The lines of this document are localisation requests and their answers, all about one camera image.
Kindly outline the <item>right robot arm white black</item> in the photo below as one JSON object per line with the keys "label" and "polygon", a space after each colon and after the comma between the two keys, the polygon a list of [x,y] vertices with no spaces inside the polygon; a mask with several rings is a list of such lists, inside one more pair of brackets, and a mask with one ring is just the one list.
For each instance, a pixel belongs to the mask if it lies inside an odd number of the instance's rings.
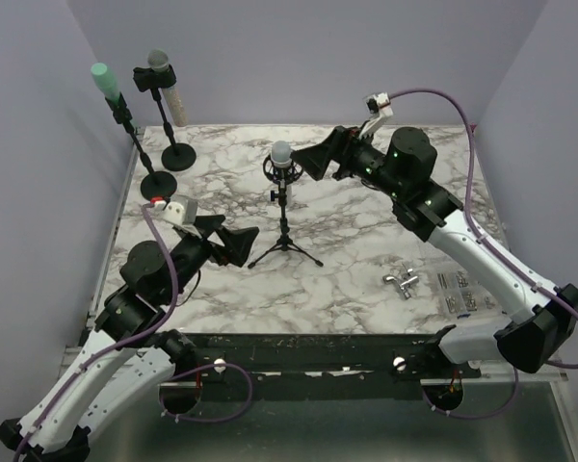
{"label": "right robot arm white black", "polygon": [[338,126],[322,142],[296,150],[292,160],[316,181],[330,163],[333,178],[358,177],[392,200],[396,220],[421,241],[447,254],[499,303],[504,316],[470,319],[445,327],[436,346],[424,353],[426,370],[448,375],[468,361],[505,360],[526,373],[537,372],[567,340],[575,320],[545,295],[552,291],[578,311],[578,288],[562,287],[536,275],[487,234],[471,230],[460,201],[431,177],[437,157],[421,129],[394,131],[381,152],[360,139],[355,128]]}

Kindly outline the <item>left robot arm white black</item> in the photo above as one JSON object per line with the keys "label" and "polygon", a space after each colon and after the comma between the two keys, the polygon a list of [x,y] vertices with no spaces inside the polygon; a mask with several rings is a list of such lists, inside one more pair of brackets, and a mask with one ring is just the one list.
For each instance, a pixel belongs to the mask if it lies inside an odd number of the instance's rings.
{"label": "left robot arm white black", "polygon": [[168,248],[151,217],[153,235],[131,248],[87,341],[48,394],[26,415],[0,424],[0,441],[16,461],[83,461],[92,436],[127,404],[167,379],[182,380],[203,366],[194,343],[165,329],[178,296],[198,282],[207,262],[242,267],[257,227],[230,230],[223,216],[195,219],[192,232]]}

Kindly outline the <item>black tripod shock mount stand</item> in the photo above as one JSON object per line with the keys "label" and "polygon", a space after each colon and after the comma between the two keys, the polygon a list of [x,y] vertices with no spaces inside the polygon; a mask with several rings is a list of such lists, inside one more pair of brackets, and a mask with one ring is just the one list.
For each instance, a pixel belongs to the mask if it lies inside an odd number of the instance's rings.
{"label": "black tripod shock mount stand", "polygon": [[[261,260],[263,260],[269,254],[276,252],[276,251],[280,251],[280,252],[293,251],[293,252],[299,253],[299,254],[307,257],[308,259],[310,259],[315,265],[317,265],[318,267],[321,268],[324,265],[324,263],[322,261],[316,259],[314,256],[309,254],[306,250],[304,250],[303,248],[301,248],[297,244],[295,244],[293,239],[290,237],[290,226],[288,223],[288,218],[286,216],[287,207],[289,205],[289,199],[287,199],[287,194],[286,194],[284,187],[277,184],[276,180],[273,178],[273,174],[272,174],[273,166],[272,166],[270,155],[268,155],[265,158],[265,160],[263,162],[262,169],[263,169],[263,173],[266,176],[266,178],[276,185],[276,190],[270,191],[270,200],[272,202],[277,203],[280,207],[280,218],[279,218],[280,235],[279,235],[279,237],[276,240],[276,243],[274,245],[272,245],[263,254],[261,254],[258,258],[254,259],[253,261],[251,261],[248,264],[248,268],[250,270],[253,269]],[[293,167],[294,167],[295,173],[293,175],[294,182],[291,184],[291,186],[296,181],[298,181],[302,177],[302,174],[303,174],[302,168],[300,166],[298,166],[294,161],[293,161]]]}

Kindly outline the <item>white microphone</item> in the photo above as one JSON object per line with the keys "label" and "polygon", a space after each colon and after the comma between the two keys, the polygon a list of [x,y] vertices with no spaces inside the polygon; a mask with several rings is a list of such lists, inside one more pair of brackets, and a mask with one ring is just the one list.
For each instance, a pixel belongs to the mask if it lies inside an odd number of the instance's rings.
{"label": "white microphone", "polygon": [[287,199],[291,198],[291,184],[294,182],[293,175],[295,173],[291,154],[292,148],[286,141],[276,141],[272,145],[270,158],[273,166],[273,178],[277,184],[284,187]]}

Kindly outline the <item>mint green microphone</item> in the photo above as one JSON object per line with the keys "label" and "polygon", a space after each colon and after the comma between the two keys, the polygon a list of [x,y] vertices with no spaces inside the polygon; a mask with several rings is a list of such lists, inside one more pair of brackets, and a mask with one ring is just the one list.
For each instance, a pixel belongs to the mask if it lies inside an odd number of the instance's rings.
{"label": "mint green microphone", "polygon": [[118,80],[109,66],[104,63],[93,64],[91,76],[107,101],[122,108],[125,106],[124,98],[118,88]]}

